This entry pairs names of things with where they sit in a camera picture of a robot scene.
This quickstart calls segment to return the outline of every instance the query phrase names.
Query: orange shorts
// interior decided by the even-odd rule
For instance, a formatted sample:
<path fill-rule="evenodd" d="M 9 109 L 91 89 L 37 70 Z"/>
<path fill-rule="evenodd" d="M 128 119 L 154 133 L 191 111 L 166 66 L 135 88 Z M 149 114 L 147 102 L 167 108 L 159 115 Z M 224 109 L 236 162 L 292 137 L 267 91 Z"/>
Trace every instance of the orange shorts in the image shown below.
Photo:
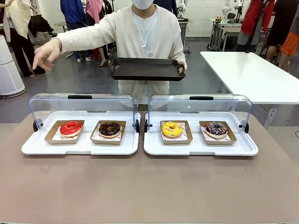
<path fill-rule="evenodd" d="M 285 43 L 281 47 L 281 52 L 286 55 L 294 56 L 299 44 L 299 35 L 290 32 L 288 37 L 285 40 Z"/>

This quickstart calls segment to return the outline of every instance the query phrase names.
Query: donut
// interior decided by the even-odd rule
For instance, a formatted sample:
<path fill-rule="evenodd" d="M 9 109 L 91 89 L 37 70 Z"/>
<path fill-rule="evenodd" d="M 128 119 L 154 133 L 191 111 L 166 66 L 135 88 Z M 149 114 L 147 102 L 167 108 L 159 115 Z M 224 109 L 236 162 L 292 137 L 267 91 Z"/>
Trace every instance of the donut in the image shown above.
<path fill-rule="evenodd" d="M 73 137 L 82 130 L 82 124 L 77 121 L 69 121 L 60 127 L 60 133 L 64 137 Z"/>
<path fill-rule="evenodd" d="M 219 122 L 209 122 L 205 126 L 206 133 L 216 139 L 224 138 L 228 134 L 228 128 Z"/>
<path fill-rule="evenodd" d="M 121 132 L 121 126 L 113 121 L 108 121 L 102 124 L 99 128 L 99 133 L 104 138 L 114 138 Z"/>
<path fill-rule="evenodd" d="M 179 123 L 168 121 L 161 126 L 163 135 L 168 138 L 177 138 L 183 133 L 183 127 Z"/>

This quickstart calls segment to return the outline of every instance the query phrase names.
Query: blue jacket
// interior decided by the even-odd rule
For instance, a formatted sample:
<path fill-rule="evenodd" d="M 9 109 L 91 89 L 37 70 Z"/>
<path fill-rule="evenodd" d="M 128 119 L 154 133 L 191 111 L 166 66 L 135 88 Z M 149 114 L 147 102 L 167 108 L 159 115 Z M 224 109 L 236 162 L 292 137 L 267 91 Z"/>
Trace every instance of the blue jacket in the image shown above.
<path fill-rule="evenodd" d="M 176 0 L 154 0 L 154 4 L 167 9 L 177 15 L 177 4 Z"/>
<path fill-rule="evenodd" d="M 85 23 L 81 0 L 60 0 L 60 9 L 68 23 Z"/>

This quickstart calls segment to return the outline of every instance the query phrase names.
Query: red jacket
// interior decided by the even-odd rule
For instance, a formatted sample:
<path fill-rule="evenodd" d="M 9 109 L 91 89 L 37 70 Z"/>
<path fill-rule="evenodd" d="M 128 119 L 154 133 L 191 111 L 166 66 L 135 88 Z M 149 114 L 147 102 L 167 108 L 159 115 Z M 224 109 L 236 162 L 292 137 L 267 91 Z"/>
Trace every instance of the red jacket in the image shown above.
<path fill-rule="evenodd" d="M 244 17 L 244 21 L 241 27 L 243 33 L 251 35 L 256 21 L 257 13 L 260 8 L 262 0 L 251 0 L 250 6 L 247 10 L 247 13 Z M 272 12 L 274 9 L 275 0 L 270 0 L 268 5 L 264 10 L 263 17 L 263 29 L 266 31 L 271 20 Z"/>

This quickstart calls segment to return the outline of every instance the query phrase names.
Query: cream cardigan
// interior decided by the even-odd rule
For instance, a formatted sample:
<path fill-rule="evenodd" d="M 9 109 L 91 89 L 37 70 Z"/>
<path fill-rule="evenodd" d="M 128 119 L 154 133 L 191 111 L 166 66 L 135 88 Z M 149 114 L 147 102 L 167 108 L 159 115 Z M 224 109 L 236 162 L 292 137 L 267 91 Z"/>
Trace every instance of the cream cardigan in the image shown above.
<path fill-rule="evenodd" d="M 156 38 L 149 57 L 175 59 L 183 62 L 187 69 L 178 20 L 168 10 L 156 7 L 158 13 Z M 62 52 L 95 49 L 115 41 L 118 57 L 146 57 L 135 27 L 131 6 L 105 16 L 99 24 L 71 30 L 59 34 L 57 38 L 62 42 Z M 119 93 L 132 94 L 139 103 L 144 83 L 144 81 L 119 80 Z M 167 81 L 148 81 L 147 84 L 150 95 L 169 93 Z"/>
<path fill-rule="evenodd" d="M 31 19 L 30 5 L 22 0 L 17 0 L 4 9 L 3 29 L 7 41 L 10 42 L 10 30 L 7 21 L 8 18 L 11 18 L 13 21 L 14 28 L 18 34 L 27 39 L 28 24 Z"/>

